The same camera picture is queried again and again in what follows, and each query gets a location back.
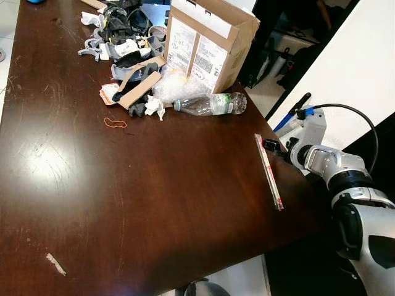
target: table surface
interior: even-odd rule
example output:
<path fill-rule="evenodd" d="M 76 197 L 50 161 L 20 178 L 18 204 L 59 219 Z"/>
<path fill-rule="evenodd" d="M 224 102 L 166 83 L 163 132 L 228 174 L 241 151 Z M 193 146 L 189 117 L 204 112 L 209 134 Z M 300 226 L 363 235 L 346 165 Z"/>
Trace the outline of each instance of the table surface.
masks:
<path fill-rule="evenodd" d="M 94 12 L 20 3 L 0 127 L 1 295 L 152 296 L 327 227 L 303 175 L 270 157 L 274 209 L 254 133 L 275 135 L 251 100 L 242 115 L 164 121 L 104 105 L 110 63 L 77 55 L 93 31 L 81 11 Z"/>

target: floor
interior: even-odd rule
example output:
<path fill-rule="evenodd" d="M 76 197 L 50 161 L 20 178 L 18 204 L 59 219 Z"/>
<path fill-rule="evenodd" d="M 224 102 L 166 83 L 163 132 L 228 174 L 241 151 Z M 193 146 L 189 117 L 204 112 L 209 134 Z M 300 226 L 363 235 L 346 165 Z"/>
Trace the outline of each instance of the floor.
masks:
<path fill-rule="evenodd" d="M 0 48 L 6 53 L 6 59 L 0 62 L 0 122 L 4 95 L 7 85 L 8 72 L 17 24 L 19 0 L 0 0 Z M 247 93 L 258 107 L 263 116 L 269 112 L 280 97 L 282 88 L 276 84 L 278 78 L 266 78 L 253 89 L 246 88 Z M 237 296 L 267 296 L 270 289 L 265 276 L 263 256 L 258 256 L 240 264 L 208 275 L 210 281 L 215 282 L 230 293 Z M 163 296 L 174 296 L 174 290 Z"/>
<path fill-rule="evenodd" d="M 264 255 L 225 268 L 205 278 L 223 287 L 231 296 L 271 296 Z M 160 296 L 175 296 L 175 290 Z"/>
<path fill-rule="evenodd" d="M 0 48 L 6 53 L 6 59 L 0 62 L 0 121 L 10 68 L 12 45 L 17 26 L 19 0 L 0 0 Z"/>
<path fill-rule="evenodd" d="M 278 75 L 275 78 L 266 76 L 252 89 L 246 88 L 248 96 L 252 99 L 255 106 L 257 106 L 263 117 L 269 113 L 270 109 L 272 109 L 284 92 L 283 87 L 277 84 L 277 81 L 282 77 L 283 75 Z"/>

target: cardboard piece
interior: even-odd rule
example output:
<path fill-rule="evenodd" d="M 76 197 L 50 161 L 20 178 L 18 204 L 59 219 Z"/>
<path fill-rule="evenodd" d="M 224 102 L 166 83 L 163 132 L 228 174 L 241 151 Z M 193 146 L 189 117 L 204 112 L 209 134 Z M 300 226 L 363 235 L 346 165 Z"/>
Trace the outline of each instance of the cardboard piece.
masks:
<path fill-rule="evenodd" d="M 220 93 L 235 82 L 258 27 L 226 0 L 172 0 L 164 57 Z"/>
<path fill-rule="evenodd" d="M 86 3 L 89 6 L 92 6 L 93 8 L 96 9 L 102 9 L 107 7 L 104 3 L 98 1 L 98 0 L 81 0 L 82 2 Z"/>
<path fill-rule="evenodd" d="M 132 71 L 130 71 L 128 75 L 126 75 L 125 79 L 122 81 L 121 85 L 119 86 L 118 93 L 125 88 L 129 78 L 133 76 L 135 71 L 143 68 L 144 66 L 150 63 L 157 63 L 158 67 L 161 67 L 166 64 L 166 61 L 163 59 L 163 57 L 157 56 L 134 65 Z M 161 78 L 162 77 L 158 72 L 151 73 L 144 81 L 140 82 L 139 85 L 137 85 L 131 91 L 124 94 L 118 101 L 118 104 L 120 104 L 123 108 L 128 110 L 129 107 L 133 105 L 133 103 L 135 103 L 140 97 L 143 96 L 143 94 L 149 91 L 154 86 L 154 84 L 157 83 Z"/>

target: white wall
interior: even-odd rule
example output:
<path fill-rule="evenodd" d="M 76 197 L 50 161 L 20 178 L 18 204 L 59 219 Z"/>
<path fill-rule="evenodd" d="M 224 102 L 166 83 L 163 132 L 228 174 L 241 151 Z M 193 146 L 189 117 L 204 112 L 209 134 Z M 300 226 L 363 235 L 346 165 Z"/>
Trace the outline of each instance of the white wall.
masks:
<path fill-rule="evenodd" d="M 246 8 L 248 11 L 252 11 L 255 6 L 256 0 L 227 0 L 229 3 L 234 6 L 239 7 L 240 9 Z"/>
<path fill-rule="evenodd" d="M 377 125 L 395 112 L 394 0 L 360 0 L 300 82 L 269 119 L 274 128 L 307 92 L 308 104 L 355 107 Z M 351 111 L 324 109 L 323 145 L 343 149 L 369 126 Z"/>

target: plastic bag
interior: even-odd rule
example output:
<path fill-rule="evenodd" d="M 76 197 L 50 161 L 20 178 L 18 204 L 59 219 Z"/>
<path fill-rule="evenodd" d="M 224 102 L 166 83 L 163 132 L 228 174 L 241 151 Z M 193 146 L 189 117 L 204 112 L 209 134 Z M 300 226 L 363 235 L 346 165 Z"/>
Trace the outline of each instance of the plastic bag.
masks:
<path fill-rule="evenodd" d="M 194 94 L 207 93 L 207 87 L 195 77 L 188 78 L 181 69 L 165 67 L 162 79 L 154 85 L 152 93 L 163 103 L 172 103 Z"/>

